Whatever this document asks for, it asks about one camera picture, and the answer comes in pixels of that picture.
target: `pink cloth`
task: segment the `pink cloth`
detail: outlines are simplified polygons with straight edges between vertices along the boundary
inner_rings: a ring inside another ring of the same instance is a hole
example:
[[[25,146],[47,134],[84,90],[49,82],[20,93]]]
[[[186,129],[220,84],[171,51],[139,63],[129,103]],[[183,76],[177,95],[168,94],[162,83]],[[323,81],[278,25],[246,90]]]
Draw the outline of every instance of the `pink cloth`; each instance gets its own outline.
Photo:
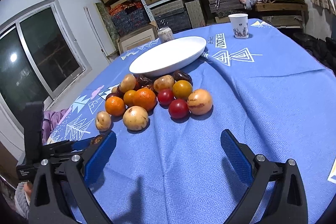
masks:
[[[47,110],[44,112],[44,119],[42,124],[42,143],[46,144],[51,132],[57,126],[59,121],[67,112],[67,109],[62,109],[61,111],[51,111]]]

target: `framed picture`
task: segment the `framed picture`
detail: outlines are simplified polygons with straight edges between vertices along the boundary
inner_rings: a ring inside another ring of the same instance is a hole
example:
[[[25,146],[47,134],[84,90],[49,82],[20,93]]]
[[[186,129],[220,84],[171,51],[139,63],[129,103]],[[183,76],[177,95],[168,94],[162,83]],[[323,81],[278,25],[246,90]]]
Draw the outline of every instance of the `framed picture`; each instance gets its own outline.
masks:
[[[148,24],[122,38],[118,41],[118,49],[120,54],[135,48],[150,41],[155,40],[158,37],[156,27]]]

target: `blue tablecloth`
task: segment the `blue tablecloth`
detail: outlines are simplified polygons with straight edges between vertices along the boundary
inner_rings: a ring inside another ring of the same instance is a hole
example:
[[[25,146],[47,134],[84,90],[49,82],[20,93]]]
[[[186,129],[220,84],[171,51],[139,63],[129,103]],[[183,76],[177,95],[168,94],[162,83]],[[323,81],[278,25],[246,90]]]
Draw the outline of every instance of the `blue tablecloth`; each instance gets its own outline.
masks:
[[[149,127],[139,134],[114,119],[117,146],[92,186],[113,223],[223,223],[246,190],[220,145],[226,128],[255,154],[297,161],[309,223],[327,208],[336,193],[336,185],[327,181],[336,156],[335,76],[276,28],[250,19],[249,32],[248,39],[235,39],[227,23],[175,35],[207,40],[202,56],[183,70],[194,89],[211,93],[209,113],[174,122],[157,105]],[[133,60],[159,43],[124,53],[98,75],[52,139],[97,135],[94,119],[104,109],[106,94],[129,73]],[[269,185],[254,220],[260,219],[271,190]],[[84,222],[78,208],[73,211]]]

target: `white paper cup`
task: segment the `white paper cup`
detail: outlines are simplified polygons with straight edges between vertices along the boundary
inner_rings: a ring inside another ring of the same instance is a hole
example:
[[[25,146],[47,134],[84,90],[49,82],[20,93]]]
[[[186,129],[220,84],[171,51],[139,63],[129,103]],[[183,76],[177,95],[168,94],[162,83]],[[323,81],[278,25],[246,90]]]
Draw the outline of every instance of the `white paper cup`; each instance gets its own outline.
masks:
[[[235,38],[244,39],[249,37],[247,14],[232,14],[229,15],[229,19]]]

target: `white oval dish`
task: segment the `white oval dish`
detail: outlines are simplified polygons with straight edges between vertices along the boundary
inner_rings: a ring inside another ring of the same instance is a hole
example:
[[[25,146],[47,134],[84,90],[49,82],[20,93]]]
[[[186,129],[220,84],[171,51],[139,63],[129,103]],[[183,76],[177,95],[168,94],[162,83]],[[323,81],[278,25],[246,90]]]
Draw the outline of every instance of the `white oval dish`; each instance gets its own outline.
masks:
[[[166,75],[194,62],[204,51],[206,44],[202,37],[170,40],[138,56],[129,66],[129,71],[149,77]]]

